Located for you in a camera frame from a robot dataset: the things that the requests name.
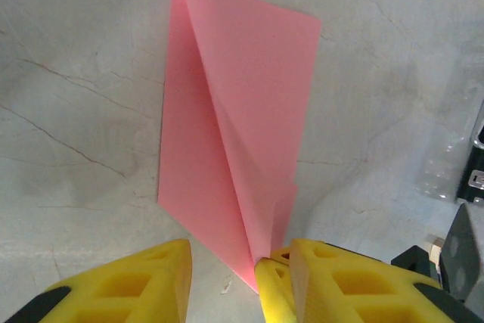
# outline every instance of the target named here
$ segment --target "gray vein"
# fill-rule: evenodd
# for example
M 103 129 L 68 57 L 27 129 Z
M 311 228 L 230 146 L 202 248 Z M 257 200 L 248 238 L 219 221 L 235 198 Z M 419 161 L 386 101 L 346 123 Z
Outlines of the gray vein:
M 24 160 L 20 158 L 14 158 L 14 157 L 3 157 L 0 155 L 0 158 L 6 159 L 6 160 L 13 160 L 14 162 L 21 162 L 21 163 L 26 163 L 26 164 L 32 164 L 34 166 L 44 166 L 46 168 L 61 168 L 65 166 L 86 166 L 87 163 L 73 163 L 73 164 L 43 164 L 43 163 L 36 163 L 32 162 L 29 160 Z
M 34 278 L 33 273 L 30 270 L 29 270 L 29 274 L 30 274 L 30 277 L 32 278 L 33 286 L 35 287 L 36 293 L 37 293 L 39 291 L 39 287 L 37 287 L 37 281 Z
M 328 37 L 325 37 L 323 36 L 322 34 L 319 35 L 322 39 L 324 39 L 325 41 L 329 41 L 329 42 L 334 42 L 336 43 L 336 41 L 334 39 L 331 39 L 331 38 L 328 38 Z
M 156 197 L 155 194 L 143 194 L 143 195 L 139 195 L 139 194 L 136 194 L 135 191 L 133 191 L 133 194 L 135 195 L 136 198 L 138 199 L 141 199 L 141 198 L 153 198 L 153 197 Z
M 417 47 L 418 47 L 418 48 L 422 49 L 422 46 L 420 45 L 420 43 L 419 43 L 419 42 L 417 42 L 417 41 L 415 40 L 415 38 L 414 38 L 414 37 L 412 36 L 412 34 L 410 33 L 410 30 L 408 30 L 408 28 L 407 28 L 407 27 L 406 27 L 406 26 L 403 24 L 403 22 L 402 22 L 401 20 L 400 20 L 399 22 L 400 22 L 400 24 L 402 25 L 402 27 L 403 27 L 403 29 L 404 29 L 405 33 L 407 33 L 407 34 L 410 36 L 410 38 L 411 38 L 412 42 L 413 42 L 415 45 L 417 45 Z
M 407 37 L 405 37 L 405 34 L 403 33 L 402 29 L 400 29 L 399 26 L 397 26 L 395 24 L 395 22 L 388 16 L 386 15 L 384 12 L 383 12 L 383 9 L 380 7 L 380 5 L 377 3 L 377 2 L 374 2 L 373 0 L 369 0 L 370 2 L 372 2 L 373 4 L 375 4 L 378 8 L 378 10 L 380 11 L 381 15 L 383 15 L 399 32 L 400 34 L 402 35 L 402 37 L 405 39 L 405 41 L 407 40 Z
M 135 80 L 130 79 L 130 78 L 129 78 L 129 77 L 127 77 L 127 76 L 121 76 L 121 75 L 119 75 L 118 73 L 116 73 L 116 72 L 114 72 L 114 71 L 110 71 L 110 72 L 111 72 L 111 73 L 112 73 L 114 76 L 119 77 L 120 79 L 127 79 L 128 81 L 130 81 L 130 82 L 132 82 L 132 83 L 134 83 L 134 84 L 137 84 L 137 82 L 136 82 Z
M 393 231 L 398 231 L 398 230 L 397 230 L 397 227 L 396 227 L 396 226 L 393 224 L 393 222 L 392 222 L 392 220 L 391 220 L 390 216 L 388 216 L 388 212 L 385 210 L 385 207 L 383 207 L 383 208 L 382 208 L 382 211 L 383 211 L 383 213 L 385 214 L 386 219 L 388 220 L 388 223 L 389 223 L 389 224 L 390 224 L 390 225 L 393 227 Z
M 158 58 L 158 56 L 155 56 L 154 54 L 152 54 L 151 52 L 148 52 L 146 49 L 144 48 L 140 48 L 144 53 L 146 53 L 147 55 L 153 57 L 153 58 Z
M 146 115 L 145 113 L 142 113 L 142 112 L 141 112 L 141 111 L 139 111 L 139 110 L 136 110 L 136 109 L 134 109 L 134 108 L 132 108 L 132 107 L 129 107 L 129 106 L 126 106 L 126 105 L 123 105 L 123 104 L 120 104 L 119 102 L 116 102 L 116 101 L 114 101 L 113 99 L 108 98 L 107 96 L 104 96 L 103 94 L 100 94 L 99 92 L 96 92 L 96 91 L 95 91 L 95 90 L 93 90 L 93 89 L 90 89 L 89 87 L 86 87 L 86 86 L 84 86 L 84 85 L 81 85 L 81 84 L 79 84 L 79 83 L 77 83 L 77 82 L 72 81 L 72 80 L 70 79 L 70 77 L 71 77 L 71 76 L 63 75 L 62 73 L 59 73 L 59 72 L 54 71 L 54 70 L 51 70 L 51 69 L 47 68 L 46 66 L 44 66 L 43 64 L 38 64 L 38 63 L 36 63 L 36 62 L 30 61 L 30 60 L 25 60 L 25 59 L 20 59 L 20 60 L 21 60 L 21 61 L 24 61 L 24 62 L 27 62 L 27 63 L 29 63 L 29 64 L 34 64 L 34 65 L 36 65 L 37 67 L 40 67 L 40 68 L 42 68 L 43 70 L 46 70 L 46 71 L 47 71 L 47 72 L 49 72 L 49 73 L 53 73 L 54 75 L 57 75 L 57 76 L 59 76 L 59 77 L 62 77 L 63 79 L 65 79 L 66 81 L 68 81 L 68 82 L 72 83 L 73 85 L 78 86 L 78 87 L 80 87 L 80 88 L 82 88 L 82 89 L 88 90 L 89 92 L 92 92 L 92 93 L 96 94 L 97 96 L 100 96 L 100 97 L 102 97 L 103 99 L 108 100 L 109 102 L 111 102 L 111 103 L 113 103 L 113 104 L 115 104 L 115 105 L 117 105 L 117 106 L 119 106 L 119 107 L 122 107 L 122 108 L 127 109 L 127 110 L 131 110 L 131 111 L 135 111 L 136 113 L 139 113 L 140 115 L 142 115 L 142 116 L 144 116 L 144 117 L 146 117 L 146 118 L 148 118 L 148 119 L 151 119 L 151 117 L 150 117 L 150 116 Z
M 143 207 L 143 206 L 136 206 L 135 204 L 132 204 L 132 203 L 128 203 L 128 205 L 134 208 L 139 208 L 141 210 L 146 210 L 146 207 Z
M 297 160 L 298 163 L 306 163 L 306 164 L 324 164 L 326 166 L 344 166 L 350 162 L 364 162 L 366 163 L 366 159 L 361 159 L 361 158 L 352 158 L 348 160 L 347 162 L 344 163 L 333 163 L 333 162 L 325 162 L 323 160 L 318 161 L 318 160 Z
M 32 52 L 30 52 L 30 50 L 27 48 L 27 46 L 24 45 L 24 43 L 20 40 L 18 33 L 15 31 L 15 28 L 11 25 L 10 20 L 7 18 L 7 11 L 5 10 L 5 8 L 0 7 L 0 11 L 3 14 L 3 18 L 5 19 L 5 22 L 7 23 L 8 29 L 11 33 L 11 36 L 14 38 L 15 42 L 18 43 L 19 45 L 21 45 L 30 57 L 33 57 Z
M 104 168 L 108 168 L 109 170 L 115 172 L 117 175 L 120 175 L 122 176 L 123 178 L 125 178 L 125 176 L 118 170 L 115 170 L 114 168 L 100 162 L 99 160 L 96 160 L 96 159 L 92 159 L 90 157 L 88 157 L 87 155 L 85 155 L 83 152 L 81 151 L 78 151 L 77 149 L 75 149 L 74 147 L 64 143 L 63 141 L 55 138 L 50 132 L 48 132 L 47 130 L 44 130 L 43 128 L 41 128 L 40 126 L 38 126 L 37 124 L 35 124 L 34 122 L 30 121 L 29 119 L 27 119 L 26 117 L 20 115 L 19 113 L 16 113 L 15 111 L 13 111 L 12 109 L 9 109 L 8 107 L 5 107 L 3 105 L 0 104 L 0 107 L 6 111 L 10 111 L 13 115 L 15 116 L 18 116 L 19 118 L 21 118 L 22 120 L 25 120 L 27 121 L 30 125 L 34 126 L 35 128 L 37 128 L 38 130 L 40 130 L 41 132 L 43 132 L 44 134 L 46 134 L 47 136 L 49 136 L 52 140 L 55 140 L 57 143 L 59 144 L 62 144 L 64 147 L 74 151 L 76 154 L 80 155 L 81 157 L 83 157 L 84 159 L 88 160 L 89 162 L 92 162 L 94 164 L 98 164 L 100 166 L 103 166 Z
M 37 206 L 37 208 L 72 208 L 74 210 L 104 211 L 101 208 L 80 207 L 80 206 Z
M 352 208 L 352 211 L 357 215 L 361 215 L 362 213 L 365 213 L 365 212 L 375 212 L 378 210 L 380 210 L 380 208 L 370 208 L 368 210 L 357 210 L 355 207 Z
M 58 94 L 54 94 L 54 96 L 56 98 L 58 98 L 59 100 L 62 100 L 63 102 L 65 102 L 66 104 L 68 104 L 69 106 L 71 106 L 73 109 L 77 110 L 77 106 L 74 105 L 72 102 L 70 102 L 69 100 L 67 100 L 66 98 L 63 98 L 62 96 L 58 95 Z
M 376 138 L 378 138 L 380 135 L 384 134 L 385 132 L 388 132 L 393 126 L 397 125 L 401 121 L 405 120 L 408 115 L 404 115 L 397 120 L 395 120 L 393 123 L 388 124 L 385 126 L 381 131 L 377 132 L 375 135 L 373 135 L 370 139 L 368 139 L 368 146 L 372 141 L 374 141 Z
M 21 4 L 19 4 L 19 3 L 18 3 L 18 2 L 16 2 L 15 0 L 7 0 L 7 2 L 9 2 L 9 3 L 11 4 L 11 7 L 12 7 L 12 8 L 14 8 L 14 9 L 15 9 L 16 11 L 18 11 L 20 14 L 22 14 L 22 15 L 24 16 L 24 18 L 25 18 L 25 20 L 26 20 L 26 21 L 28 21 L 28 22 L 29 22 L 30 24 L 32 24 L 32 25 L 33 25 L 35 28 L 37 28 L 37 29 L 40 31 L 40 33 L 42 33 L 42 34 L 45 36 L 45 38 L 48 40 L 48 42 L 51 44 L 51 46 L 52 46 L 53 48 L 57 48 L 57 47 L 56 47 L 56 45 L 55 45 L 55 43 L 52 41 L 52 38 L 49 36 L 49 34 L 47 34 L 47 32 L 46 32 L 46 31 L 44 31 L 44 29 L 43 29 L 43 28 L 41 28 L 39 24 L 37 24 L 37 23 L 34 23 L 34 22 L 33 22 L 33 17 L 32 17 L 32 15 L 31 15 L 31 14 L 30 14 L 28 11 L 26 11 L 26 10 L 25 10 L 25 9 L 22 7 L 22 5 L 21 5 Z
M 57 264 L 57 260 L 55 259 L 53 247 L 51 249 L 51 256 L 52 256 L 52 259 L 54 260 L 54 266 L 55 266 L 55 269 L 57 270 L 57 275 L 59 275 L 59 280 L 61 280 L 62 279 L 61 270 L 59 269 L 59 265 Z
M 54 71 L 54 70 L 48 68 L 47 66 L 45 66 L 43 64 L 39 64 L 37 62 L 31 61 L 31 60 L 27 60 L 25 58 L 21 58 L 20 60 L 23 61 L 23 62 L 27 62 L 28 64 L 33 64 L 34 66 L 40 67 L 40 68 L 42 68 L 43 70 L 45 70 L 47 72 L 53 73 L 54 75 L 60 76 L 63 79 L 65 79 L 66 81 L 69 81 L 69 82 L 73 83 L 74 85 L 81 86 L 79 83 L 72 82 L 73 79 L 80 79 L 82 81 L 86 81 L 87 83 L 90 83 L 91 85 L 93 85 L 95 88 L 98 89 L 98 86 L 94 82 L 92 82 L 90 79 L 85 79 L 83 77 L 78 77 L 78 76 L 64 75 L 63 73 L 59 73 L 57 71 Z

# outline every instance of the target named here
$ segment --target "white marble table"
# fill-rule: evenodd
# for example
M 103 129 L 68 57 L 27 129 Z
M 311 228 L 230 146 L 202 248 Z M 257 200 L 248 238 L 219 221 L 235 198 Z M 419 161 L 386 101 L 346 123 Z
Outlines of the white marble table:
M 444 237 L 457 207 L 425 196 L 422 170 L 481 95 L 462 65 L 484 0 L 266 1 L 324 23 L 287 239 L 389 261 Z M 0 0 L 0 321 L 59 278 L 188 236 L 156 205 L 168 19 L 169 0 Z M 191 240 L 188 322 L 263 321 Z

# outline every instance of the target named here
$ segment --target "black object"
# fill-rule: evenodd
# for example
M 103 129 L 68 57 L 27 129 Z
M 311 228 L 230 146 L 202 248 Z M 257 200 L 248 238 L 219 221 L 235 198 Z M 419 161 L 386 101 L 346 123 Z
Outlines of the black object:
M 484 321 L 470 311 L 464 304 L 456 300 L 445 290 L 431 287 L 423 283 L 416 283 L 414 286 L 420 291 L 434 306 L 439 308 L 455 323 L 484 323 Z
M 484 102 L 470 136 L 470 155 L 461 177 L 457 197 L 468 202 L 484 201 Z
M 437 266 L 433 262 L 430 262 L 430 277 L 433 280 L 438 281 L 441 284 L 441 286 L 442 286 L 442 282 L 441 282 L 441 279 L 440 279 L 440 275 L 437 272 Z
M 471 219 L 471 208 L 479 211 L 481 209 L 465 203 L 459 207 L 442 246 L 439 261 L 442 286 L 461 301 L 467 300 L 479 281 L 480 255 L 484 253 L 479 247 L 479 239 L 482 237 L 479 236 L 479 229 L 476 229 L 479 226 Z
M 429 253 L 417 245 L 410 247 L 404 253 L 398 255 L 391 263 L 393 266 L 398 266 L 411 272 L 418 272 L 419 274 L 432 278 L 430 274 Z
M 70 287 L 56 287 L 39 294 L 5 323 L 39 323 L 70 291 Z

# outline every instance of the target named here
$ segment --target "folded paper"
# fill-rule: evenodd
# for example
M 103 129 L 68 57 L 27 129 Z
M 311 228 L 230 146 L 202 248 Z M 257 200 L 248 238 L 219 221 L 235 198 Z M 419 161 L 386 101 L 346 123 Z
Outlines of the folded paper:
M 254 290 L 295 200 L 320 28 L 260 0 L 172 0 L 159 203 Z

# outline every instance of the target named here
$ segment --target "pink paper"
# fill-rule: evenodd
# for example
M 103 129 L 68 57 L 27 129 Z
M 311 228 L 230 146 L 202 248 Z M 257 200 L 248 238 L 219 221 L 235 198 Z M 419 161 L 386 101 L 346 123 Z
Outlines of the pink paper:
M 296 196 L 320 29 L 260 0 L 172 0 L 159 202 L 254 290 Z

